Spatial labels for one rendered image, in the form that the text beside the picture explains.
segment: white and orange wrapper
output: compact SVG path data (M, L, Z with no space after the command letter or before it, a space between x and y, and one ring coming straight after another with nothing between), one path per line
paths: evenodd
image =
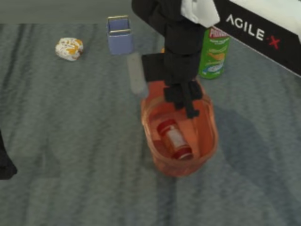
M76 38L61 38L55 46L55 53L68 61L76 61L83 50L83 42Z

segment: red can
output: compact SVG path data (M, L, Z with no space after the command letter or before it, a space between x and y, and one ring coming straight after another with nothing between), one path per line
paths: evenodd
M161 122L157 131L166 148L171 152L172 158L178 160L192 159L192 149L183 136L177 122L169 119Z

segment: green cylindrical container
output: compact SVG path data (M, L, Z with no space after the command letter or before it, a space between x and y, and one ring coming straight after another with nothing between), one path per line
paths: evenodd
M216 28L205 32L199 74L204 79L219 77L224 69L230 36Z

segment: blue tissue box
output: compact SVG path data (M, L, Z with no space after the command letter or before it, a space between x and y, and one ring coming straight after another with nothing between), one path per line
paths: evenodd
M133 35L128 16L108 17L107 28L111 54L121 55L133 52Z

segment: red x logo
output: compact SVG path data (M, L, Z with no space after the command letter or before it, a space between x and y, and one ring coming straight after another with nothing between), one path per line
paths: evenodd
M275 49L279 49L278 43L280 42L280 39L275 39L275 37L271 35L271 38L267 38L267 40L271 40L269 43L270 46L274 46Z

